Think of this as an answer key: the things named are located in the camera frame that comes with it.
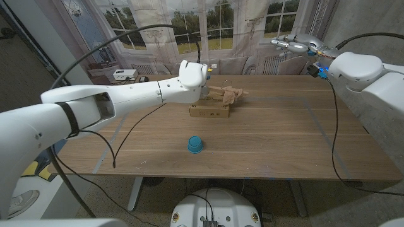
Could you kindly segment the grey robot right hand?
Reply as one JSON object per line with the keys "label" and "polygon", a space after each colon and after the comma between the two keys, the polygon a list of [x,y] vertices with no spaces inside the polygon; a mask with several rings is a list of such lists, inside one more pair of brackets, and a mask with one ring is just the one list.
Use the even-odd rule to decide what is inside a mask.
{"label": "grey robot right hand", "polygon": [[319,56],[329,59],[337,58],[342,52],[336,48],[328,47],[320,39],[303,33],[282,35],[271,39],[271,44],[277,49],[307,56]]}

